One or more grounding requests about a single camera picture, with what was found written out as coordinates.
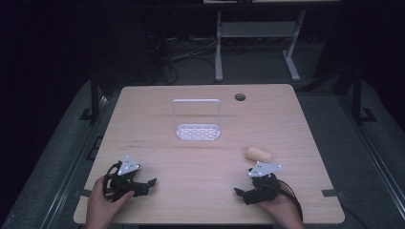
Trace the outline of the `person's right hand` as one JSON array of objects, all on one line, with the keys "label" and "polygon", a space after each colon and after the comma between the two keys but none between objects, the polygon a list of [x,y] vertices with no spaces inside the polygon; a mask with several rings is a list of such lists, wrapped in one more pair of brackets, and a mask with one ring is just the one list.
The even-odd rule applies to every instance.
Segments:
[{"label": "person's right hand", "polygon": [[259,202],[258,206],[266,210],[283,229],[306,229],[295,204],[283,194],[273,200]]}]

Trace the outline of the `grey metal floor rail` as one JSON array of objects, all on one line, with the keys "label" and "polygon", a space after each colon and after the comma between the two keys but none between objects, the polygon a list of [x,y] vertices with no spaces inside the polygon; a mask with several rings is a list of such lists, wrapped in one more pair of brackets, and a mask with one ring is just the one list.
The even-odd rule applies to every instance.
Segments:
[{"label": "grey metal floor rail", "polygon": [[389,167],[381,157],[379,151],[377,150],[375,144],[373,143],[364,126],[364,123],[369,121],[371,118],[369,116],[356,118],[352,114],[352,105],[347,98],[338,96],[337,101],[350,120],[350,123],[354,128],[356,134],[360,138],[360,141],[366,148],[371,163],[377,174],[379,175],[390,198],[392,199],[395,208],[397,209],[399,215],[401,215],[402,219],[405,221],[405,192],[398,185]]},{"label": "grey metal floor rail", "polygon": [[46,163],[47,171],[55,176],[56,189],[40,229],[79,227],[74,212],[81,194],[88,194],[84,186],[105,132],[104,113],[108,105],[103,95],[96,104],[99,115],[95,120],[88,119],[93,111],[88,106],[75,107],[79,117],[63,117],[61,132],[55,136],[53,157]]}]

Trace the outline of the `beige cork-like cylinder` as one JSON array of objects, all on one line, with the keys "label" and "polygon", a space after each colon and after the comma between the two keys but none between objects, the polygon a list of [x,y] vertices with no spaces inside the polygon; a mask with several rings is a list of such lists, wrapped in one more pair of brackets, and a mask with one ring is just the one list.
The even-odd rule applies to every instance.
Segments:
[{"label": "beige cork-like cylinder", "polygon": [[266,150],[266,149],[262,149],[260,147],[250,145],[247,148],[245,157],[252,161],[260,161],[260,162],[269,163],[272,159],[272,152],[269,150]]}]

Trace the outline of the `black metal stand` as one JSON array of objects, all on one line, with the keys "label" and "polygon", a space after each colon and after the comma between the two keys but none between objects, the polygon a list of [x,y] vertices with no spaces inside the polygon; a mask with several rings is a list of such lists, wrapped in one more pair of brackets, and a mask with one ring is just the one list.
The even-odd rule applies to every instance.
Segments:
[{"label": "black metal stand", "polygon": [[376,117],[370,108],[361,106],[362,76],[357,67],[352,68],[352,117],[358,125],[364,122],[375,122]]},{"label": "black metal stand", "polygon": [[80,120],[88,120],[95,123],[99,116],[99,88],[97,82],[98,73],[93,70],[90,75],[90,89],[91,89],[91,107],[83,110]]}]

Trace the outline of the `white metal desk frame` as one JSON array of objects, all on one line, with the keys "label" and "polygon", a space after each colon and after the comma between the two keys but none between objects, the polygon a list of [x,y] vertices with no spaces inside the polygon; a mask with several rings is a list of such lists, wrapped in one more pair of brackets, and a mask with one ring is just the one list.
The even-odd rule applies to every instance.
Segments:
[{"label": "white metal desk frame", "polygon": [[292,55],[303,26],[306,10],[300,10],[295,21],[280,22],[226,22],[223,21],[222,13],[217,13],[216,25],[216,51],[214,54],[215,80],[222,82],[223,61],[222,41],[225,38],[289,38],[290,43],[286,50],[282,51],[283,58],[288,67],[291,80],[299,82],[301,77],[297,72]]}]

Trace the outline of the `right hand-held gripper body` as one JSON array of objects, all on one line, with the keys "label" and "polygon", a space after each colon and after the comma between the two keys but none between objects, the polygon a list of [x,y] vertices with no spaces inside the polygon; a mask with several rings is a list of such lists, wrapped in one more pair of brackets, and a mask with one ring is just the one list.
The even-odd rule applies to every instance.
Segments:
[{"label": "right hand-held gripper body", "polygon": [[273,200],[278,195],[281,185],[274,173],[281,169],[280,165],[258,161],[248,172],[252,179],[254,191],[247,196],[252,196],[252,203]]}]

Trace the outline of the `person's left hand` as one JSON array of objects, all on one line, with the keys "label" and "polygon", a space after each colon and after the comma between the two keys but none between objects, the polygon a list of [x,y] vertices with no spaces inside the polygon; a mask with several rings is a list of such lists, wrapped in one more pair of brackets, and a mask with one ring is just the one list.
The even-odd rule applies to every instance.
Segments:
[{"label": "person's left hand", "polygon": [[108,229],[119,210],[133,197],[134,191],[126,193],[115,202],[109,201],[103,193],[104,178],[94,184],[87,201],[85,229]]}]

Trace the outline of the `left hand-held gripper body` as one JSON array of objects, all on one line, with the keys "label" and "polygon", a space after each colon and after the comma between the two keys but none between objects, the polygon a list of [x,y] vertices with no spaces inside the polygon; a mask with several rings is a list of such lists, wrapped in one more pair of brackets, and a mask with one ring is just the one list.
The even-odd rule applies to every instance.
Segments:
[{"label": "left hand-held gripper body", "polygon": [[142,188],[133,178],[140,165],[129,156],[113,164],[105,175],[105,196],[111,201],[117,201],[130,191]]}]

